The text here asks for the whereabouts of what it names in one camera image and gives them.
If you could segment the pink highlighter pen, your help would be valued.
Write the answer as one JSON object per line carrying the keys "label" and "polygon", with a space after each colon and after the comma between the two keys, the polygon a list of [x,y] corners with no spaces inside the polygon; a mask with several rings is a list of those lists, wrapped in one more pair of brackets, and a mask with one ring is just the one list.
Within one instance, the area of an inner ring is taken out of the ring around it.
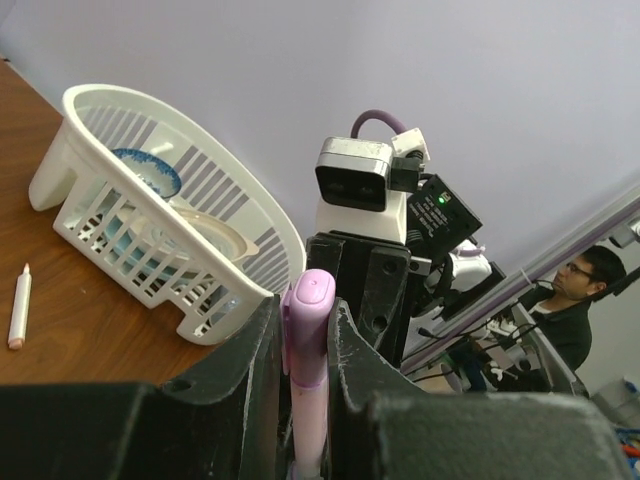
{"label": "pink highlighter pen", "polygon": [[319,479],[327,438],[328,380],[313,388],[291,384],[294,479]]}

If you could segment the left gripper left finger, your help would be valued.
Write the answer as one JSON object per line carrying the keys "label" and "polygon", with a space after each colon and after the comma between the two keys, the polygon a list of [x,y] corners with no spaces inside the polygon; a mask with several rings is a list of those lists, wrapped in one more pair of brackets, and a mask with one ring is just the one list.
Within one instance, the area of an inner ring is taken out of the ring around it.
{"label": "left gripper left finger", "polygon": [[5,386],[1,475],[282,479],[281,340],[274,297],[230,340],[159,386]]}

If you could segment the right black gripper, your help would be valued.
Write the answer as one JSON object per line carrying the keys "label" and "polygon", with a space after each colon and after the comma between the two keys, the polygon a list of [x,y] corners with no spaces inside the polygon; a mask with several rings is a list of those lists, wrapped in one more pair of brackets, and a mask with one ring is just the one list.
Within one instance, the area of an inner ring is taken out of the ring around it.
{"label": "right black gripper", "polygon": [[329,272],[360,335],[393,365],[401,363],[411,307],[409,249],[352,234],[317,233],[306,242],[307,267]]}

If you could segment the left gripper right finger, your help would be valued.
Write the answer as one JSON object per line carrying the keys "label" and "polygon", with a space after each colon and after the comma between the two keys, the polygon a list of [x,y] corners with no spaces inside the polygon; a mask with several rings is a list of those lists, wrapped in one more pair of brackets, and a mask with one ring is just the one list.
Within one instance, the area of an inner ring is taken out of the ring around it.
{"label": "left gripper right finger", "polygon": [[583,398],[431,394],[359,334],[346,302],[328,333],[330,479],[630,479],[613,428]]}

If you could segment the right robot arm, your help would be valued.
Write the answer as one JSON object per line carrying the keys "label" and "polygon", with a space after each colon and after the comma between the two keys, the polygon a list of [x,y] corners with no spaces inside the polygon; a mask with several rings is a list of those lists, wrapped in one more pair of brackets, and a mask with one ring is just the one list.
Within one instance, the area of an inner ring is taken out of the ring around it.
{"label": "right robot arm", "polygon": [[473,235],[479,218],[437,175],[415,194],[394,193],[383,212],[321,201],[307,266],[333,275],[357,331],[398,366],[412,319],[447,320],[505,277]]}

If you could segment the white pen peach tip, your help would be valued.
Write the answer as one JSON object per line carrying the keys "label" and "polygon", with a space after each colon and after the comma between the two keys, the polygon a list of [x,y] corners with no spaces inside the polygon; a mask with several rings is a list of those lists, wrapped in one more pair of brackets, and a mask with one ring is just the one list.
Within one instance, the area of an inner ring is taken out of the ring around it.
{"label": "white pen peach tip", "polygon": [[32,276],[30,265],[26,263],[16,281],[11,321],[7,345],[10,350],[19,350],[26,340]]}

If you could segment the pink highlighter cap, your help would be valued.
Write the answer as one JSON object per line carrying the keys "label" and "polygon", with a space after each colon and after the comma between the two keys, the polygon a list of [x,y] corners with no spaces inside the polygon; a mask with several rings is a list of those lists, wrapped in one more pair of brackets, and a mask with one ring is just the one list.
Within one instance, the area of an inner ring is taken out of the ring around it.
{"label": "pink highlighter cap", "polygon": [[326,376],[328,321],[335,299],[333,276],[311,269],[281,300],[283,371],[299,387],[315,389]]}

